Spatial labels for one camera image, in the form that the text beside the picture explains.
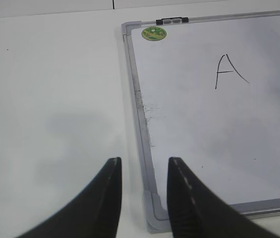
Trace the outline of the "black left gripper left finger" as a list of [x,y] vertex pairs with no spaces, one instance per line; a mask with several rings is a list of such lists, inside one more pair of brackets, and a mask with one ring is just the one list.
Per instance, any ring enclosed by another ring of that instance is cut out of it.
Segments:
[[23,238],[114,238],[122,206],[122,161],[110,158],[94,179],[56,214]]

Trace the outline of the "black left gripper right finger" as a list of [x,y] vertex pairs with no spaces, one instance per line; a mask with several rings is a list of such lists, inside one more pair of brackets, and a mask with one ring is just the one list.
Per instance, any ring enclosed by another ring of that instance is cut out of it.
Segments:
[[276,238],[207,188],[179,157],[168,161],[167,210],[175,238]]

